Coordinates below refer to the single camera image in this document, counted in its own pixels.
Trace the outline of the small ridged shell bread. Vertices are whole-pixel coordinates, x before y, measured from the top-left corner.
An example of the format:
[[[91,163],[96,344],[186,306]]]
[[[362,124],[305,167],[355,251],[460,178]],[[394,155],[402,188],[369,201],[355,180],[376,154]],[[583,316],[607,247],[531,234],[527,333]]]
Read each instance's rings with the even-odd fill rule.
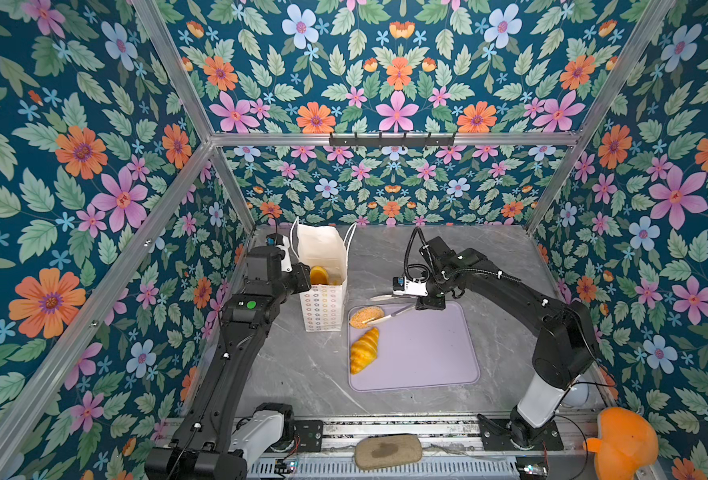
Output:
[[[331,283],[329,272],[322,266],[313,266],[309,278],[312,285],[330,285]]]

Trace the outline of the white patterned paper bag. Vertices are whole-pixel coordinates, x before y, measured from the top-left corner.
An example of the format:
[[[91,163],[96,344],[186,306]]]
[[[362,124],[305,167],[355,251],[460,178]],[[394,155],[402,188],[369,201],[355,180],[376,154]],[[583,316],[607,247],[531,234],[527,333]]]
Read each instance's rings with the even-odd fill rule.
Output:
[[[342,235],[335,226],[311,226],[298,219],[291,226],[291,252],[310,268],[324,267],[331,277],[330,285],[312,285],[300,295],[308,333],[338,331],[343,326],[349,251],[356,229],[352,224]]]

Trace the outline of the white handled tongs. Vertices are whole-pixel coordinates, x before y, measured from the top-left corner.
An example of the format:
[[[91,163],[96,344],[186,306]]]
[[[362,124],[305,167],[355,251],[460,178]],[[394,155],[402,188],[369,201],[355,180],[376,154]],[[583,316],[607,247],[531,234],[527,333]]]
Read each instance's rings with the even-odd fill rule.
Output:
[[[415,308],[417,298],[414,296],[383,294],[371,297],[370,301],[374,306],[383,309],[384,313],[377,318],[364,321],[363,325],[367,327],[378,325],[391,320],[402,313],[413,310]]]

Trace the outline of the round sesame bun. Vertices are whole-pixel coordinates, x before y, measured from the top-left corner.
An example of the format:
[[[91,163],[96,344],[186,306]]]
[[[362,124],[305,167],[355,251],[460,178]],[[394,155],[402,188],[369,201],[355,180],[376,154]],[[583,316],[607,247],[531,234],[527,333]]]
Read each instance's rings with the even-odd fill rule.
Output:
[[[349,320],[349,325],[357,328],[367,328],[372,322],[375,322],[385,316],[385,311],[378,306],[368,306],[354,312]]]

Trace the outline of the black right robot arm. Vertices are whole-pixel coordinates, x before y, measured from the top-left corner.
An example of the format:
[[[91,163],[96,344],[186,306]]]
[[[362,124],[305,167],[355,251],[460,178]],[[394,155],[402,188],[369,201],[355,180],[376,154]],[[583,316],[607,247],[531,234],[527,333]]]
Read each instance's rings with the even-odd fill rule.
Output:
[[[440,237],[428,240],[419,227],[408,241],[403,273],[405,292],[415,290],[419,311],[443,310],[448,297],[458,299],[470,291],[492,301],[536,337],[534,376],[508,423],[500,426],[483,415],[478,420],[519,449],[540,443],[560,405],[599,354],[589,309],[540,293],[476,249],[457,253]]]

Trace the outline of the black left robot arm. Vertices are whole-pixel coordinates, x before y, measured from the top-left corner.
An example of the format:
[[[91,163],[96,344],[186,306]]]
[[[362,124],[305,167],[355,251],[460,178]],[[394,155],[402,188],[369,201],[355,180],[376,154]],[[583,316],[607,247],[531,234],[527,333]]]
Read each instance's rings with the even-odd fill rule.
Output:
[[[211,366],[170,444],[149,454],[148,478],[244,479],[270,446],[288,440],[292,410],[287,405],[263,408],[241,428],[234,426],[249,373],[282,304],[311,288],[309,266],[292,262],[276,239],[270,235],[267,245],[247,254],[242,288],[220,311]]]

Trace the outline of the lilac silicone mat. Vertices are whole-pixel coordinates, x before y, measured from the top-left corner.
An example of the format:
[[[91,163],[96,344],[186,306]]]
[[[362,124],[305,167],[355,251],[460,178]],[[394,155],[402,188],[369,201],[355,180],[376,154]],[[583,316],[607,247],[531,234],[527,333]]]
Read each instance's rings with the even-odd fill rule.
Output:
[[[467,385],[480,378],[468,322],[456,302],[441,311],[411,310],[375,327],[380,330],[378,358],[349,375],[357,392]]]

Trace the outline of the golden croissant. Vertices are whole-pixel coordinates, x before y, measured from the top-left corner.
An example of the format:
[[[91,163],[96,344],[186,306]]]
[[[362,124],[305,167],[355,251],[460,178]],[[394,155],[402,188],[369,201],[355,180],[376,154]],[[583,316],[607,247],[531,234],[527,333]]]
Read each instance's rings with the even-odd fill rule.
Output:
[[[352,375],[363,372],[378,358],[379,339],[380,330],[374,327],[351,345],[350,373]]]

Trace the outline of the brown stone-like sponge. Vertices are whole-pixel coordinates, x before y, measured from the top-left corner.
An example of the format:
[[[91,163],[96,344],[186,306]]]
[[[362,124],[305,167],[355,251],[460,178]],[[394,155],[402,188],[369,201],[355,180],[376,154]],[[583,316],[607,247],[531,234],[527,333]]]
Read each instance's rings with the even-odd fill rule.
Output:
[[[423,459],[423,447],[412,434],[369,437],[359,442],[354,462],[361,470],[381,470],[413,464]]]

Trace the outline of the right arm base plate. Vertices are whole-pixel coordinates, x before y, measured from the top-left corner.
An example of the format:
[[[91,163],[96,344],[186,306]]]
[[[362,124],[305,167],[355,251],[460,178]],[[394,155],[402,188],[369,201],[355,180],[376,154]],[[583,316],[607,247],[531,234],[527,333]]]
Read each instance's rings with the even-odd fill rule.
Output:
[[[478,414],[480,438],[486,451],[562,451],[564,443],[554,419],[541,427],[532,427],[519,415],[512,418],[489,418]]]

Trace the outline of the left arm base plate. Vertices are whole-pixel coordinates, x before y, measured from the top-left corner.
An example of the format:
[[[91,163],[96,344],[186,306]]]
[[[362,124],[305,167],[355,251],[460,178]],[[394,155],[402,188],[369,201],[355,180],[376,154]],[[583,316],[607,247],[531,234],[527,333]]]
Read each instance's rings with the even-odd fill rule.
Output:
[[[279,440],[269,445],[265,453],[286,456],[298,452],[319,453],[322,450],[324,427],[325,423],[319,419],[285,420],[282,422]]]

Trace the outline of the black hook rail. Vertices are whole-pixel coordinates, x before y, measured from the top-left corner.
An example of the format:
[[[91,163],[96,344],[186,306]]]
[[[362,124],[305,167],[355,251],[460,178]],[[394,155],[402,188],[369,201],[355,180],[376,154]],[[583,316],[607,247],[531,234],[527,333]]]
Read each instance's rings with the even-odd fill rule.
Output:
[[[328,145],[331,147],[364,147],[368,149],[381,147],[406,147],[422,149],[426,147],[453,146],[455,134],[434,133],[350,133],[331,134]]]

